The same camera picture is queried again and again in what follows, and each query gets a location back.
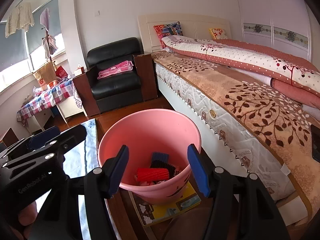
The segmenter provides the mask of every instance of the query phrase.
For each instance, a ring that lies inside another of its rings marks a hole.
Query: brown bedspread
[[[282,165],[303,200],[309,219],[320,208],[320,163],[312,158],[310,125],[320,127],[299,103],[226,66],[165,51],[155,62],[182,77],[223,107]]]

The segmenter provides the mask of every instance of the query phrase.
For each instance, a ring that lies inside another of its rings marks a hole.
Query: red foam object
[[[165,168],[138,168],[137,182],[168,180],[169,171]]]

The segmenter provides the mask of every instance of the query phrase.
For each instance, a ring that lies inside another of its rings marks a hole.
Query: headboard
[[[154,25],[168,24],[179,21],[183,35],[193,39],[212,40],[209,28],[221,28],[231,39],[229,21],[226,19],[187,13],[158,13],[138,16],[138,25],[143,50],[154,52],[161,50],[161,44],[154,30]]]

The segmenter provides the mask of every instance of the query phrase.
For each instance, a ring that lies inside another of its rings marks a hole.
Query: human hand
[[[23,210],[20,211],[18,214],[18,220],[21,225],[26,226],[26,228],[23,231],[23,235],[26,239],[28,239],[31,227],[33,222],[36,220],[36,217],[38,215],[37,212],[37,204],[36,202],[31,203],[27,207],[25,207]],[[11,230],[15,235],[18,237],[19,240],[23,240],[23,235],[16,229],[11,227]]]

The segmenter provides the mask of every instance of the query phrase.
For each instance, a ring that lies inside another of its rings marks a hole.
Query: hanging clothes
[[[53,55],[58,49],[55,38],[49,35],[48,39],[49,39],[49,44],[46,38],[42,40],[42,47],[44,47],[45,56],[47,59],[49,59],[50,55]]]
[[[40,24],[44,25],[47,31],[49,31],[49,9],[46,8],[40,15]]]
[[[8,17],[7,23],[5,25],[5,37],[8,38],[9,35],[15,33],[16,30],[20,29],[27,32],[29,30],[29,25],[35,25],[31,10],[31,3],[20,3],[12,10],[11,14]]]

